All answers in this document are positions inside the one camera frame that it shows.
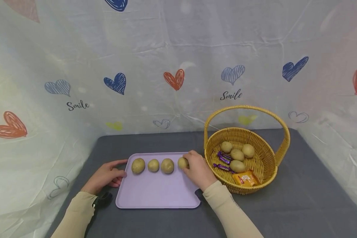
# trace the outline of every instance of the tray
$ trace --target tray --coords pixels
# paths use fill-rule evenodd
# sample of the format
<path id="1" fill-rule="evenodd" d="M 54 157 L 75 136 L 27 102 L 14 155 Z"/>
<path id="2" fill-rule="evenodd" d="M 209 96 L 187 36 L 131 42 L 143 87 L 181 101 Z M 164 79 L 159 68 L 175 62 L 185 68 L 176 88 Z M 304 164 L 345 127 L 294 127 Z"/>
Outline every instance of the tray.
<path id="1" fill-rule="evenodd" d="M 178 159 L 186 152 L 172 153 L 141 153 L 133 154 L 126 165 L 127 177 L 122 180 L 116 206 L 122 209 L 143 208 L 196 208 L 200 200 L 195 195 L 198 189 L 194 183 L 178 167 Z M 145 161 L 145 169 L 135 175 L 131 171 L 131 165 L 137 158 Z M 161 171 L 161 162 L 170 158 L 175 164 L 175 169 L 170 175 Z M 156 159 L 160 163 L 160 169 L 153 173 L 148 170 L 148 162 Z"/>

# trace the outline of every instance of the candy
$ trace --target candy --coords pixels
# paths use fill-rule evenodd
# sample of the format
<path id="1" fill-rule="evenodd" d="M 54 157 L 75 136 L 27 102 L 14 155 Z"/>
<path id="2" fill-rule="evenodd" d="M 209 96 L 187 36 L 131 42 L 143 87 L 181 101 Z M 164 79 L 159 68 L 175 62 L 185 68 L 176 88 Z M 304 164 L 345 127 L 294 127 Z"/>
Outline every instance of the candy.
<path id="1" fill-rule="evenodd" d="M 230 160 L 227 160 L 227 159 L 225 159 L 224 157 L 220 157 L 219 158 L 220 160 L 222 160 L 224 163 L 226 163 L 227 165 L 230 165 Z"/>
<path id="2" fill-rule="evenodd" d="M 232 171 L 232 170 L 230 169 L 230 167 L 224 166 L 224 165 L 221 165 L 221 164 L 216 164 L 216 163 L 214 163 L 214 164 L 213 164 L 213 167 L 218 167 L 218 168 L 220 168 L 220 169 L 222 169 L 222 170 L 230 171 L 232 174 L 235 173 L 234 171 Z"/>
<path id="3" fill-rule="evenodd" d="M 241 186 L 252 187 L 260 185 L 259 180 L 256 178 L 252 170 L 248 170 L 239 174 L 234 174 L 231 177 L 233 177 L 235 182 Z"/>
<path id="4" fill-rule="evenodd" d="M 217 155 L 218 155 L 218 157 L 224 157 L 227 160 L 233 160 L 233 158 L 230 155 L 222 153 L 222 151 L 219 151 Z"/>

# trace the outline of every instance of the purple candy wrapper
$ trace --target purple candy wrapper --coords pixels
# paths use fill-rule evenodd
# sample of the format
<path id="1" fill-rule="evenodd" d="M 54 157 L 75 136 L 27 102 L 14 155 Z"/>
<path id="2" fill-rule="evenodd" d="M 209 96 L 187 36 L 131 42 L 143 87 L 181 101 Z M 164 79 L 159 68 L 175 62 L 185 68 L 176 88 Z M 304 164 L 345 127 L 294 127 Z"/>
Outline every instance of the purple candy wrapper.
<path id="1" fill-rule="evenodd" d="M 218 167 L 218 168 L 220 168 L 220 169 L 222 169 L 222 170 L 230 171 L 232 174 L 235 173 L 233 170 L 231 170 L 230 167 L 224 166 L 224 165 L 221 165 L 221 164 L 215 164 L 215 163 L 214 163 L 214 164 L 213 164 L 213 167 Z"/>
<path id="2" fill-rule="evenodd" d="M 222 160 L 224 163 L 226 163 L 227 165 L 230 165 L 230 160 L 225 159 L 224 157 L 220 156 L 219 157 L 220 160 Z"/>
<path id="3" fill-rule="evenodd" d="M 219 151 L 217 155 L 218 157 L 224 157 L 227 160 L 233 160 L 233 158 L 230 155 L 222 153 L 222 151 Z"/>

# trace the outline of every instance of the white backdrop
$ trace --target white backdrop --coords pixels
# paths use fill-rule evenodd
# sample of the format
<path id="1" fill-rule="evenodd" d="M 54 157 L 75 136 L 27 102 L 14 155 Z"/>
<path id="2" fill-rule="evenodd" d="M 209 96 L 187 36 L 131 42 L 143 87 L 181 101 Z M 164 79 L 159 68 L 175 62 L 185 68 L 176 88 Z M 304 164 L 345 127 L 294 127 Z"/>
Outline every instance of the white backdrop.
<path id="1" fill-rule="evenodd" d="M 0 0 L 0 237 L 43 237 L 98 137 L 239 104 L 298 129 L 357 203 L 357 0 Z M 212 122 L 231 125 L 280 126 Z"/>

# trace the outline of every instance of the sleeve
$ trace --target sleeve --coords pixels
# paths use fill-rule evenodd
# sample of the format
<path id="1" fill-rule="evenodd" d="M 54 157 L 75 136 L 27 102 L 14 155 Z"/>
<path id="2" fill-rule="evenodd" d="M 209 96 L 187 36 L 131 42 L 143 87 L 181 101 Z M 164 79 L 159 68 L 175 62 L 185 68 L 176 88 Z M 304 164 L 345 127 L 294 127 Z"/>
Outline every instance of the sleeve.
<path id="1" fill-rule="evenodd" d="M 228 238 L 263 238 L 220 181 L 209 186 L 204 191 L 204 197 L 221 221 Z"/>
<path id="2" fill-rule="evenodd" d="M 86 228 L 94 215 L 93 202 L 97 196 L 80 191 L 71 200 L 61 223 L 51 238 L 84 238 Z"/>

